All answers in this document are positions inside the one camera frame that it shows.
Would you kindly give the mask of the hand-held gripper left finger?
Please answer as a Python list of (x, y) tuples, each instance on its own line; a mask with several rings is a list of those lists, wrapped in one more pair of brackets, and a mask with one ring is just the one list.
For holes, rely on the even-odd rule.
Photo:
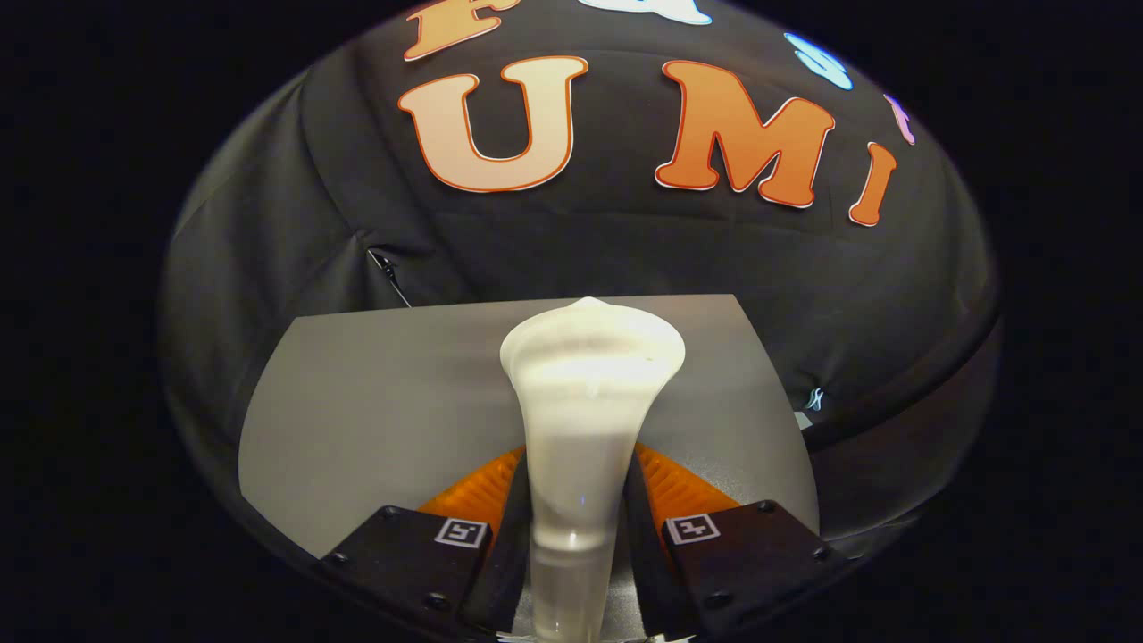
[(417, 511), (379, 508), (320, 558), (317, 574), (379, 614), (390, 638), (498, 638), (520, 603), (530, 517), (518, 447)]

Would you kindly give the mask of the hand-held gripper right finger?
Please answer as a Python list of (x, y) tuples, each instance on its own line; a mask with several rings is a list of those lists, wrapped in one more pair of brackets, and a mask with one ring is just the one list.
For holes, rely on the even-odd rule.
[(736, 503), (644, 444), (625, 480), (625, 520), (642, 625), (662, 638), (753, 638), (849, 570), (780, 501)]

